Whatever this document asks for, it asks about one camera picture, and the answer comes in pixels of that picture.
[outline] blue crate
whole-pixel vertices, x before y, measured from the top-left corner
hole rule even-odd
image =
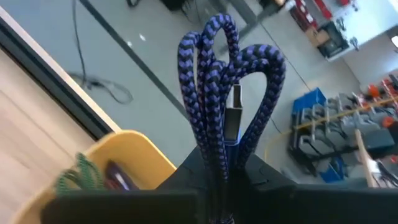
[[[344,180],[344,162],[340,158],[333,158],[335,168],[329,164],[329,168],[324,172],[319,172],[319,175],[325,183],[333,183]]]
[[[300,98],[297,98],[293,102],[293,114],[297,114],[304,108],[312,108],[313,105],[319,103],[323,105],[326,101],[326,97],[323,95],[319,88],[312,90],[309,93],[304,94]]]

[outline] blue braided cable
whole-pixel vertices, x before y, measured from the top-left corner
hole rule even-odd
[[[223,29],[229,49],[229,63],[216,59],[212,50],[216,33]],[[197,88],[193,75],[193,54],[198,49]],[[202,34],[189,32],[178,46],[178,77],[185,109],[210,179],[216,187],[214,202],[225,207],[229,179],[223,134],[223,115],[231,87],[254,72],[267,77],[267,88],[260,107],[239,143],[234,169],[243,169],[275,108],[285,78],[284,57],[270,45],[252,45],[239,51],[238,31],[231,16],[217,14]],[[230,213],[212,217],[212,223],[233,223]]]

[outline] gray floor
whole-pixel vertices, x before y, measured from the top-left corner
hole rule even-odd
[[[125,1],[92,0],[91,3],[125,39],[132,49],[158,76],[176,99],[181,101],[177,80],[176,48],[182,35],[201,25],[181,13],[171,13],[159,0],[141,1],[136,9]],[[73,38],[72,12],[69,1],[0,0],[0,5],[56,60],[69,71],[81,67]],[[201,11],[214,13],[207,3]],[[106,31],[82,6],[78,6],[78,26],[88,73],[119,82],[129,88],[134,101],[118,105],[105,92],[88,94],[122,128],[136,129],[147,135],[175,164],[179,165],[194,148],[195,141],[188,121],[146,77],[145,73],[111,39]],[[217,38],[216,47],[223,45]],[[289,127],[292,101],[316,87],[326,96],[359,90],[359,83],[343,60],[327,62],[311,46],[304,33],[289,14],[267,18],[240,41],[241,47],[251,44],[272,44],[283,51],[287,59],[287,74],[280,100],[272,115],[275,125],[267,125],[256,154],[264,158],[266,144]],[[219,58],[228,60],[226,55]],[[246,128],[266,88],[266,78],[253,74],[244,78],[243,103]],[[296,168],[285,153],[287,138],[271,147],[267,162],[276,169]]]

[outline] wooden stick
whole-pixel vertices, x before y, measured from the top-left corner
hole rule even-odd
[[[379,187],[372,175],[372,170],[371,170],[371,163],[374,161],[369,156],[365,148],[365,145],[363,144],[361,131],[358,129],[355,129],[355,138],[358,144],[359,155],[361,156],[361,162],[364,166],[365,177],[366,177],[366,182],[368,183],[368,187]]]
[[[353,109],[353,110],[347,110],[347,111],[344,111],[344,112],[342,112],[342,113],[339,113],[339,114],[335,114],[335,115],[333,115],[333,116],[330,116],[329,119],[330,119],[330,121],[331,121],[331,120],[336,120],[336,119],[338,119],[338,118],[340,118],[340,117],[344,117],[344,116],[347,116],[347,115],[351,115],[351,114],[355,113],[355,111],[365,111],[365,110],[368,110],[368,109],[369,109],[370,107],[372,107],[372,106],[380,106],[380,105],[383,105],[383,104],[386,104],[386,103],[391,103],[391,102],[393,102],[394,100],[398,100],[398,96],[392,97],[392,98],[388,98],[388,99],[385,99],[385,100],[381,100],[381,101],[378,101],[378,102],[375,102],[375,103],[370,103],[369,105],[367,105],[367,106],[365,106],[365,107],[360,107],[360,108],[356,108],[356,109]],[[321,118],[321,119],[316,120],[316,121],[315,121],[315,124],[319,124],[319,123],[322,123],[322,122],[325,122],[325,121],[326,121],[326,118]],[[269,141],[269,143],[266,145],[266,148],[265,148],[265,150],[264,150],[264,161],[267,160],[267,157],[268,157],[268,149],[269,149],[271,146],[273,146],[277,141],[279,141],[280,139],[282,139],[284,136],[286,136],[286,135],[292,133],[293,131],[296,131],[296,130],[299,130],[299,129],[302,129],[302,128],[306,128],[306,127],[309,127],[309,126],[311,126],[311,125],[312,125],[312,122],[307,122],[307,123],[304,123],[304,124],[300,124],[300,125],[294,126],[293,128],[291,128],[291,129],[289,129],[289,130],[282,131],[278,136],[272,138],[272,139]]]

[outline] yellow container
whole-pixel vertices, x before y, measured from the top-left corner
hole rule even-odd
[[[109,160],[118,163],[140,189],[155,189],[176,170],[158,148],[137,131],[109,134],[84,154],[102,171]],[[15,215],[12,223],[40,223],[41,210],[54,197],[52,184],[27,202]]]

